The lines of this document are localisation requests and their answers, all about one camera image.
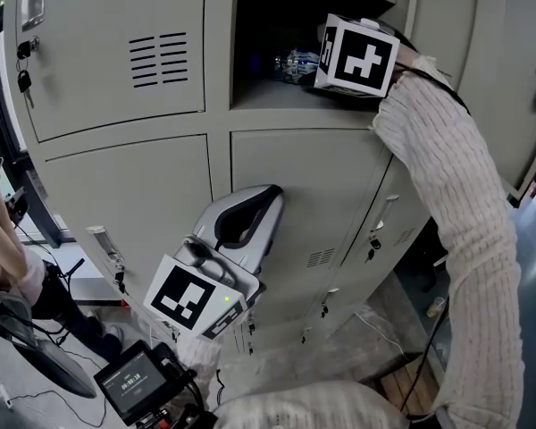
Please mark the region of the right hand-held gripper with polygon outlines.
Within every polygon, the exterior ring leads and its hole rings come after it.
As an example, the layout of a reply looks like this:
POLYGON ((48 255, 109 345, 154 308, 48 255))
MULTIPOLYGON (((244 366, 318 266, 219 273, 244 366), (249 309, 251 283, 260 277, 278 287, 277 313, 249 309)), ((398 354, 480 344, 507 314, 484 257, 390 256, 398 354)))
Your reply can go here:
POLYGON ((352 97, 387 95, 400 47, 379 22, 330 13, 325 23, 314 87, 352 97))

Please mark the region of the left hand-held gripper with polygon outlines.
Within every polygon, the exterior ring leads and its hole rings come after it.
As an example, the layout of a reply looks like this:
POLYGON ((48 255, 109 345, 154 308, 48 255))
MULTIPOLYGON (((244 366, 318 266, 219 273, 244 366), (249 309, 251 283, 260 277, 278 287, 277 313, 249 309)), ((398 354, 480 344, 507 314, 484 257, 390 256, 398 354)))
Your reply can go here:
POLYGON ((270 252, 283 210, 283 189, 274 184, 211 203, 195 225, 199 239, 189 235, 174 256, 163 257, 144 306, 190 337, 220 337, 266 290, 254 274, 270 252))

